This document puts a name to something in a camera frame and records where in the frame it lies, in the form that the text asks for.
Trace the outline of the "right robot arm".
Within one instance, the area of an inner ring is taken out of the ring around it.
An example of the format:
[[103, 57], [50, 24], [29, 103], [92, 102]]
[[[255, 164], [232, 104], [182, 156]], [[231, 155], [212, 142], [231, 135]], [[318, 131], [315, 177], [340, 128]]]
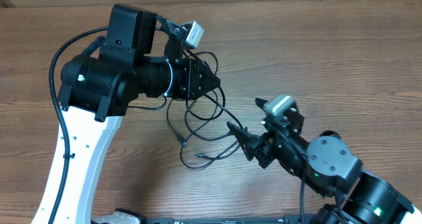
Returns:
[[301, 179], [321, 198], [334, 198], [300, 223], [420, 223], [421, 212], [390, 183], [366, 170], [341, 136], [326, 130], [308, 142], [301, 137], [304, 118], [291, 96], [280, 94], [256, 105], [266, 116], [266, 131], [260, 136], [228, 123], [248, 160], [262, 168], [274, 160]]

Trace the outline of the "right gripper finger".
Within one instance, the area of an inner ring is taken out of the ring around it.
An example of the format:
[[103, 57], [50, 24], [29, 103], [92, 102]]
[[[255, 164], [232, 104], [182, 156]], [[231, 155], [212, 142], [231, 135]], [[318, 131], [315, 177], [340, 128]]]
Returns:
[[231, 122], [227, 122], [227, 126], [230, 129], [230, 132], [240, 143], [247, 160], [251, 161], [254, 159], [256, 157], [256, 151], [259, 147], [259, 137], [248, 132], [246, 128], [240, 128]]
[[256, 103], [256, 105], [263, 111], [263, 112], [265, 112], [266, 114], [268, 113], [268, 110], [267, 110], [267, 102], [268, 102], [268, 100], [266, 100], [266, 99], [262, 99], [262, 98], [255, 98], [255, 103]]

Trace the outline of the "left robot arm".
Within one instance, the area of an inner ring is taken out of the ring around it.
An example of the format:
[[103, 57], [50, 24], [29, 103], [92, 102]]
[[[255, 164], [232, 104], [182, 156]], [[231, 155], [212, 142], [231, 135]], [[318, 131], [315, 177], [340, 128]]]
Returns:
[[116, 4], [109, 24], [67, 62], [50, 93], [59, 134], [35, 223], [90, 223], [102, 165], [129, 104], [150, 98], [198, 99], [220, 79], [196, 55], [204, 28]]

